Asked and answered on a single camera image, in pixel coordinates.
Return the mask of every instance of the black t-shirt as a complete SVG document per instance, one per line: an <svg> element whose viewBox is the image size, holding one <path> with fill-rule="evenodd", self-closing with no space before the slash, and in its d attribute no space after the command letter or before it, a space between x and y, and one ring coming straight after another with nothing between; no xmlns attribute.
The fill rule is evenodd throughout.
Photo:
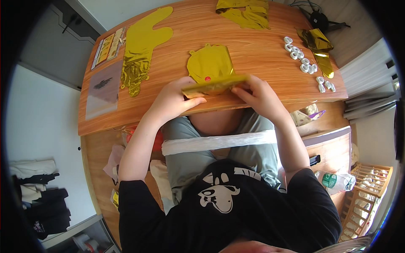
<svg viewBox="0 0 405 253"><path fill-rule="evenodd" d="M329 194L306 168L280 193L243 164L210 164L165 216L143 181L119 186L123 252L219 252L238 238L296 252L337 242L342 231Z"/></svg>

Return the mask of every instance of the gold balloon piece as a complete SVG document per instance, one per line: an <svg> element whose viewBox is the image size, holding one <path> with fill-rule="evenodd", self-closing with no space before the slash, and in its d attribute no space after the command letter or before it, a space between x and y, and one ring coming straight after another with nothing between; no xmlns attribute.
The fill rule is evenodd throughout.
<svg viewBox="0 0 405 253"><path fill-rule="evenodd" d="M219 0L215 12L239 24L241 28L269 29L267 0Z"/></svg>
<svg viewBox="0 0 405 253"><path fill-rule="evenodd" d="M329 51L333 49L331 42L319 29L297 29L297 34L305 46L312 51L323 76L333 78L335 74L329 59Z"/></svg>
<svg viewBox="0 0 405 253"><path fill-rule="evenodd" d="M235 74L228 48L224 45L206 43L205 47L197 52L190 51L190 54L187 69L197 83L182 89L187 98L219 95L248 79L248 76Z"/></svg>
<svg viewBox="0 0 405 253"><path fill-rule="evenodd" d="M142 80L149 79L148 73L153 49L168 41L173 35L170 27L154 30L153 26L167 18L172 12L173 8L170 6L159 8L130 26L126 33L121 89L128 87L131 97L139 94Z"/></svg>
<svg viewBox="0 0 405 253"><path fill-rule="evenodd" d="M197 52L190 51L187 62L189 76L198 84L206 84L218 77L233 75L233 65L228 48L221 44L205 44Z"/></svg>

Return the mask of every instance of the gray pants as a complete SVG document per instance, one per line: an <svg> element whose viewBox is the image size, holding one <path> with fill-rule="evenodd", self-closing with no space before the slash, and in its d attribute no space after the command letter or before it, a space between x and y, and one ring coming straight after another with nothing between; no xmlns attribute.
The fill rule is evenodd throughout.
<svg viewBox="0 0 405 253"><path fill-rule="evenodd" d="M270 120L260 116L253 109L244 109L240 126L233 134L244 134L274 129ZM187 117L179 117L167 122L163 128L164 140L201 137ZM228 158L243 163L259 173L272 187L278 187L277 144L249 145L233 147ZM216 159L211 151L179 153L166 156L167 172L173 193L173 202L178 204L182 191Z"/></svg>

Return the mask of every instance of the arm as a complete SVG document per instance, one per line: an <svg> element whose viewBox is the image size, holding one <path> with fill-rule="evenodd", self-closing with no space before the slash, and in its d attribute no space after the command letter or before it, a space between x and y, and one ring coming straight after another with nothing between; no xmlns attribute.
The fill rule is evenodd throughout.
<svg viewBox="0 0 405 253"><path fill-rule="evenodd" d="M286 172L287 185L295 173L309 168L307 149L286 108L270 85L256 76L232 92L250 105L258 114L273 122L281 164Z"/></svg>
<svg viewBox="0 0 405 253"><path fill-rule="evenodd" d="M159 128L179 116L205 98L184 101L181 87L195 83L191 77L183 77L163 87L152 106L142 117L119 164L119 181L145 180L152 147Z"/></svg>

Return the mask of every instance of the white tape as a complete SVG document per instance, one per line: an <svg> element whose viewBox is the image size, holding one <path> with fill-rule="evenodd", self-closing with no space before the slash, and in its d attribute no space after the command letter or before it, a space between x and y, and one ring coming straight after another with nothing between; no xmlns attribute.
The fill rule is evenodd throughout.
<svg viewBox="0 0 405 253"><path fill-rule="evenodd" d="M324 93L326 90L325 90L325 87L320 83L319 85L318 85L318 89L319 89L319 91L321 92L321 93Z"/></svg>
<svg viewBox="0 0 405 253"><path fill-rule="evenodd" d="M313 74L313 67L308 65L308 73Z"/></svg>
<svg viewBox="0 0 405 253"><path fill-rule="evenodd" d="M292 38L290 38L290 37L284 37L284 41L285 41L287 44L291 44L291 43L292 43Z"/></svg>
<svg viewBox="0 0 405 253"><path fill-rule="evenodd" d="M300 69L302 72L307 73L309 69L309 65L301 64Z"/></svg>
<svg viewBox="0 0 405 253"><path fill-rule="evenodd" d="M319 84L323 84L324 81L325 81L325 79L324 79L323 77L316 77L316 81L317 81Z"/></svg>
<svg viewBox="0 0 405 253"><path fill-rule="evenodd" d="M293 60L298 59L298 55L297 55L296 52L291 52L290 56L291 56L291 58L292 58Z"/></svg>
<svg viewBox="0 0 405 253"><path fill-rule="evenodd" d="M309 65L309 60L307 58L303 58L301 60L301 63L304 64L304 65Z"/></svg>
<svg viewBox="0 0 405 253"><path fill-rule="evenodd" d="M195 137L189 139L165 140L162 144L162 154L174 155L186 152L225 149L246 145L261 145L277 143L274 130L264 130L256 133L235 134L227 136Z"/></svg>
<svg viewBox="0 0 405 253"><path fill-rule="evenodd" d="M298 59L302 59L302 58L304 58L304 53L301 52L301 51L299 51L299 52L297 53L297 56L298 56Z"/></svg>
<svg viewBox="0 0 405 253"><path fill-rule="evenodd" d="M326 81L326 82L325 82L325 86L326 86L327 89L330 89L330 88L332 87L332 85L330 85L330 82L329 82L329 81Z"/></svg>
<svg viewBox="0 0 405 253"><path fill-rule="evenodd" d="M284 48L285 48L288 52L291 52L291 50L292 50L292 45L290 45L290 44L285 44L285 45L284 45Z"/></svg>
<svg viewBox="0 0 405 253"><path fill-rule="evenodd" d="M298 53L300 49L298 47L292 47L292 51Z"/></svg>

